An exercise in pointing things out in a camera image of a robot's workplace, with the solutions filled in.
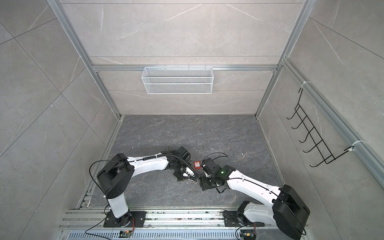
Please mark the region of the red padlock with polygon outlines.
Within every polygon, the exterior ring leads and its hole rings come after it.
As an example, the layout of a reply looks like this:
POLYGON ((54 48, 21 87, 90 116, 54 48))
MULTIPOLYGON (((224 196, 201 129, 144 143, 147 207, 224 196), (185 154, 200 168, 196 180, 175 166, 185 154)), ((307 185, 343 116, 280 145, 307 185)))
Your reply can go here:
POLYGON ((200 170, 202 168, 202 158, 200 154, 197 154, 197 157, 194 160, 194 168, 196 170, 200 170))

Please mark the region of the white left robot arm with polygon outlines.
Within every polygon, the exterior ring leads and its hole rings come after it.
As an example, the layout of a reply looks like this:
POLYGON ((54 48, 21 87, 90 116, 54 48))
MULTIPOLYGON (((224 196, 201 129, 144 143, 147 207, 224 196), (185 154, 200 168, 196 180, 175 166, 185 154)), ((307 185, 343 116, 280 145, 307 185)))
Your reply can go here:
POLYGON ((125 198, 128 184, 135 176, 153 171, 173 170, 178 181, 191 180, 197 183, 198 174, 190 160, 191 155, 184 147, 144 157, 127 157, 120 153, 111 160, 104 160, 106 164, 96 177, 90 174, 110 208, 102 221, 103 227, 121 228, 130 225, 135 227, 135 220, 140 218, 133 216, 125 198))

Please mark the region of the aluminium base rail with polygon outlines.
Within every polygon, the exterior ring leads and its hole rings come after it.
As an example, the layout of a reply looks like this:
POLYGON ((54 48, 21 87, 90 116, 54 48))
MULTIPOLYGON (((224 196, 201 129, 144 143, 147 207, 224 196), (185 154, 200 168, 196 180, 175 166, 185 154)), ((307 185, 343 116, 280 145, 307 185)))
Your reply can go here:
POLYGON ((104 208, 68 210, 58 223, 60 240, 287 240, 277 226, 235 221, 238 206, 135 208, 134 223, 104 227, 104 208))

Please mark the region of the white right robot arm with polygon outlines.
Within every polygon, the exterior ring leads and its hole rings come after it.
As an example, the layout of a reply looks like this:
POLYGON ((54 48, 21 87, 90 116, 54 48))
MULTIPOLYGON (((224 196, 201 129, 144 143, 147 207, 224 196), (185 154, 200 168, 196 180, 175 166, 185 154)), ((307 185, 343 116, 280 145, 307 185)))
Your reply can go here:
POLYGON ((236 212, 236 218, 243 226, 256 223, 274 225, 293 240, 307 234, 305 226, 311 211, 293 187, 262 183, 231 166, 220 167, 211 158, 202 160, 202 169, 205 172, 201 178, 203 190, 224 186, 225 190, 241 192, 266 207, 262 210, 256 204, 244 201, 236 212))

